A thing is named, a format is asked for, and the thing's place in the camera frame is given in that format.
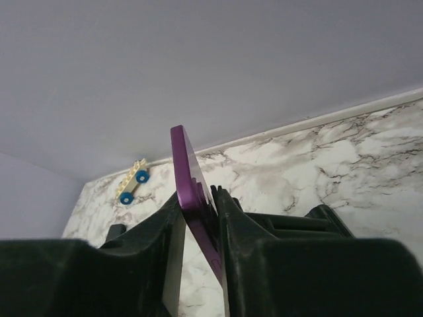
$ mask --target marble surface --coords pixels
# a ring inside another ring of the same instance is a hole
[[[423,263],[422,101],[203,155],[199,162],[206,182],[227,188],[247,212],[304,216],[325,203],[357,237],[400,240]],[[100,246],[110,225],[131,228],[150,216],[175,191],[172,164],[150,173],[129,206],[114,200],[123,174],[87,183],[63,237]],[[189,230],[181,284],[180,316],[224,316],[221,287]]]

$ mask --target toy wheel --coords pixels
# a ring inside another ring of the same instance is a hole
[[[148,175],[146,170],[139,170],[135,175],[135,178],[139,183],[146,183],[150,178],[150,175]]]
[[[134,197],[130,192],[124,192],[120,195],[120,202],[124,205],[129,205],[133,200]]]

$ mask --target baseboard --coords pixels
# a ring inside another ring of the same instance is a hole
[[[224,144],[216,145],[214,147],[209,147],[207,149],[196,151],[197,155],[204,155],[208,153],[213,153],[217,151],[224,151],[230,147],[236,147],[238,145],[244,145],[254,141],[261,141],[264,139],[269,139],[271,137],[279,137],[281,135],[298,132],[312,127],[317,127],[319,125],[328,124],[331,122],[336,122],[344,120],[351,117],[360,116],[362,114],[368,114],[372,112],[377,112],[380,110],[392,108],[395,106],[400,106],[401,104],[406,104],[409,102],[414,102],[423,98],[423,88],[411,90],[404,92],[402,94],[396,94],[387,98],[379,99],[376,101],[368,102],[365,104],[360,104],[358,106],[350,107],[341,111],[333,112],[331,114],[325,114],[323,116],[303,120],[293,124],[285,125],[283,127],[278,127],[266,132],[257,133],[249,137],[244,137],[242,139],[230,141]],[[165,163],[172,162],[172,158],[164,158],[162,160],[156,160],[149,163],[149,166],[157,166]],[[108,176],[118,175],[126,172],[127,170],[122,170],[117,173],[109,174]]]

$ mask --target purple panel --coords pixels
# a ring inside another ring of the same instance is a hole
[[[171,129],[171,140],[176,191],[186,224],[221,283],[219,233],[213,197],[182,125]]]

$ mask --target toy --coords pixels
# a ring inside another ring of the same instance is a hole
[[[132,192],[138,184],[146,183],[150,178],[147,172],[147,161],[145,158],[137,160],[130,170],[126,173],[125,178],[119,183],[116,190],[116,199],[124,205],[129,205],[134,200]]]

